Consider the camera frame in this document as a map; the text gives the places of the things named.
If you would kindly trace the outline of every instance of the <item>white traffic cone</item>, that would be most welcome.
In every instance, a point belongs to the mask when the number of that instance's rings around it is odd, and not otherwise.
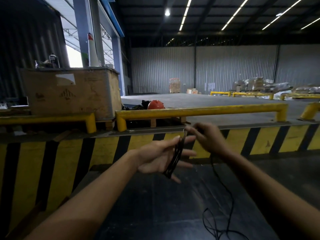
[[[96,45],[91,33],[88,33],[88,44],[89,44],[89,66],[90,67],[101,67],[101,63],[98,60]]]

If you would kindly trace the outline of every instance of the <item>dark corrugated wall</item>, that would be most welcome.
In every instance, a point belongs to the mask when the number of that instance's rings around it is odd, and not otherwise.
[[[0,99],[25,96],[19,69],[51,53],[69,67],[59,13],[42,0],[0,0]]]

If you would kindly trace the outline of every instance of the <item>yellow stripe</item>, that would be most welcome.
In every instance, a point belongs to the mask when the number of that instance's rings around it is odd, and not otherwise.
[[[316,150],[316,149],[320,149],[320,126],[318,127],[317,131],[315,132],[308,146],[308,150]]]
[[[118,145],[118,136],[96,138],[90,167],[98,164],[111,164]]]
[[[128,151],[132,149],[137,149],[139,147],[142,147],[146,144],[149,144],[152,142],[154,134],[152,135],[141,135],[141,136],[131,136],[130,143],[128,146]]]
[[[164,140],[171,140],[175,138],[176,136],[183,136],[183,131],[179,133],[166,133],[164,136]]]
[[[197,140],[194,142],[192,149],[197,152],[197,156],[191,156],[190,158],[209,158],[210,157],[210,153],[207,152],[205,149],[203,149]]]
[[[5,169],[7,144],[0,144],[0,193],[2,190],[3,171]]]
[[[82,139],[60,142],[50,185],[48,211],[56,210],[61,202],[71,194],[81,146]]]
[[[35,206],[45,146],[45,142],[21,143],[12,200],[10,231]]]
[[[309,125],[294,125],[288,130],[288,133],[282,143],[279,152],[297,151],[301,141],[306,134]]]
[[[261,128],[251,150],[251,155],[269,153],[280,127]]]
[[[250,128],[245,129],[231,129],[229,131],[226,141],[231,146],[232,150],[241,153],[242,148],[246,142]]]

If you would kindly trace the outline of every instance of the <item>red helmet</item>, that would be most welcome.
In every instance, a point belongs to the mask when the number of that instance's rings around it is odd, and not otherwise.
[[[164,109],[164,105],[161,101],[159,100],[152,100],[149,105],[148,109]]]

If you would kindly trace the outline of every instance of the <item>person's left hand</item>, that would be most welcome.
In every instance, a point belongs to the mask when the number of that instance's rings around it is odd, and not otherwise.
[[[195,136],[187,136],[185,144],[196,139]],[[174,155],[174,147],[179,142],[180,137],[175,137],[171,140],[153,141],[138,149],[138,171],[141,173],[163,173],[168,167]],[[196,156],[197,153],[193,150],[183,149],[182,156]],[[179,161],[178,167],[192,168],[191,163]],[[177,183],[181,183],[180,179],[172,174],[171,179]]]

